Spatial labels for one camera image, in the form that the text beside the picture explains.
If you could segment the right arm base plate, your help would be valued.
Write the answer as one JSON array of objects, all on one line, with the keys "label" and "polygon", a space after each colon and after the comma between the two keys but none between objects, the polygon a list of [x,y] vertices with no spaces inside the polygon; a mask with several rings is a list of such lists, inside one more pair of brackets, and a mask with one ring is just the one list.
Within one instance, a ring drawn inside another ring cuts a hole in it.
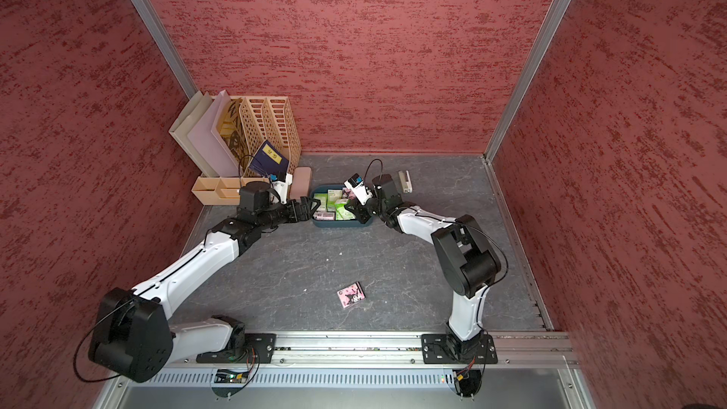
[{"label": "right arm base plate", "polygon": [[423,361],[426,365],[496,365],[497,351],[493,338],[478,333],[467,341],[454,334],[423,334],[421,337]]}]

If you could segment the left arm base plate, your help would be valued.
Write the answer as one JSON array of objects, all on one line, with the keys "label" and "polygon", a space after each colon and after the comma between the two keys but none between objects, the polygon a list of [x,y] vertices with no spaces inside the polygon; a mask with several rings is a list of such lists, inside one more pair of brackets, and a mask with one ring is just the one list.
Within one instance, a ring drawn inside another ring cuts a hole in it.
[{"label": "left arm base plate", "polygon": [[198,364],[215,365],[267,365],[272,362],[276,349],[274,333],[246,333],[234,335],[220,351],[198,354]]}]

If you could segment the green tissue pack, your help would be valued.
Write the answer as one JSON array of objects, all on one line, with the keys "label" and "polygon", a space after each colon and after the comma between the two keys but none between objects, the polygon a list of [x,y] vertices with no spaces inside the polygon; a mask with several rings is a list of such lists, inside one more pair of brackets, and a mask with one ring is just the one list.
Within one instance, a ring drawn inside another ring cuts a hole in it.
[{"label": "green tissue pack", "polygon": [[317,211],[326,212],[328,210],[329,196],[326,192],[314,193],[314,200],[318,202]]},{"label": "green tissue pack", "polygon": [[355,219],[355,214],[347,210],[345,204],[337,204],[337,206],[335,206],[336,221],[353,221]]},{"label": "green tissue pack", "polygon": [[344,197],[344,191],[342,189],[329,189],[328,190],[328,203],[335,205],[337,201]]},{"label": "green tissue pack", "polygon": [[355,200],[356,197],[353,192],[350,191],[344,191],[342,198],[338,201],[338,204],[345,205],[349,201]]}]

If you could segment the pink tissue pack bottom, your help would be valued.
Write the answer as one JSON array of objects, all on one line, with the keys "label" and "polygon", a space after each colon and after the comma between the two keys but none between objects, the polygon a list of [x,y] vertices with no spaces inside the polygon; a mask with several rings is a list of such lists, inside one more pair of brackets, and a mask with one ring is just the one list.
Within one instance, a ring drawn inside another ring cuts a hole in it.
[{"label": "pink tissue pack bottom", "polygon": [[337,297],[344,309],[365,300],[365,291],[360,282],[354,282],[337,291]]}]

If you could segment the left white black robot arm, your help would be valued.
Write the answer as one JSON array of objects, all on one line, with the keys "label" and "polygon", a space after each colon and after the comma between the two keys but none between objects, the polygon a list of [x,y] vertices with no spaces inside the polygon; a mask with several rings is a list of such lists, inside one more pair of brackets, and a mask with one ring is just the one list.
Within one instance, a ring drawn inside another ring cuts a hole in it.
[{"label": "left white black robot arm", "polygon": [[204,240],[156,276],[129,290],[109,291],[98,306],[95,325],[81,339],[88,359],[113,377],[134,382],[153,378],[167,363],[234,348],[236,321],[217,316],[187,327],[170,325],[181,304],[211,276],[238,259],[264,231],[314,217],[321,203],[303,197],[286,204],[253,208],[244,201],[235,216],[212,226]]}]

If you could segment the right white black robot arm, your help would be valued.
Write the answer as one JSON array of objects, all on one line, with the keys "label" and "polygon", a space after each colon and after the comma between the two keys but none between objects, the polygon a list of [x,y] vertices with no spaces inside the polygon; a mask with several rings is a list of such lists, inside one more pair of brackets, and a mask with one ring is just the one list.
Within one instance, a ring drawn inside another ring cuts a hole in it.
[{"label": "right white black robot arm", "polygon": [[487,343],[483,327],[483,305],[488,290],[503,271],[501,253],[475,218],[433,214],[399,196],[372,197],[362,204],[346,203],[346,211],[365,222],[377,217],[401,234],[425,240],[435,248],[444,278],[452,289],[452,312],[447,322],[444,348],[462,361],[479,354]]}]

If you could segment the teal plastic storage box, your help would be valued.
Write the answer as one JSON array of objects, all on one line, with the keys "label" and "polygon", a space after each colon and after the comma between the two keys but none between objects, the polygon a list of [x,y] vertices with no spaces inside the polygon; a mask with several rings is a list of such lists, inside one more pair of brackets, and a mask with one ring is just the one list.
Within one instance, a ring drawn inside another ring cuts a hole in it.
[{"label": "teal plastic storage box", "polygon": [[[344,189],[343,184],[327,184],[319,185],[312,190],[312,197],[318,194],[327,194],[330,189]],[[369,227],[373,224],[373,219],[370,218],[367,223],[360,223],[356,219],[351,220],[322,220],[321,216],[314,218],[312,223],[320,228],[362,228]]]}]

